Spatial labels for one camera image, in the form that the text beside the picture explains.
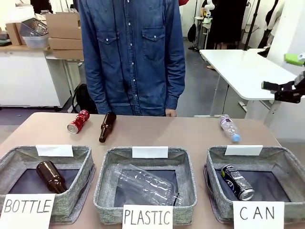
person's hand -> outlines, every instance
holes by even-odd
[[[177,117],[177,112],[173,109],[165,109],[165,114],[167,117]]]

wire basket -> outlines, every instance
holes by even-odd
[[[41,37],[48,32],[47,25],[36,18],[31,18],[21,23],[20,35],[22,37]]]

soda can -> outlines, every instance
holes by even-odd
[[[67,129],[71,134],[77,134],[81,131],[82,127],[84,126],[85,122],[89,119],[90,114],[86,110],[82,110],[78,113],[75,120],[68,124]]]
[[[254,189],[234,165],[223,167],[221,176],[239,200],[247,201],[253,197]]]

brown glass bottle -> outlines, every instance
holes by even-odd
[[[108,135],[111,133],[115,120],[116,120],[116,115],[114,112],[108,112],[106,114],[104,121],[101,125],[101,130],[102,130],[100,136],[101,143],[104,143]]]
[[[36,167],[36,172],[50,192],[60,194],[67,191],[65,179],[60,175],[53,162],[40,162]]]

white cabinet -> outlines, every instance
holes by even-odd
[[[69,97],[60,61],[49,64],[43,51],[0,51],[0,106],[63,107]]]

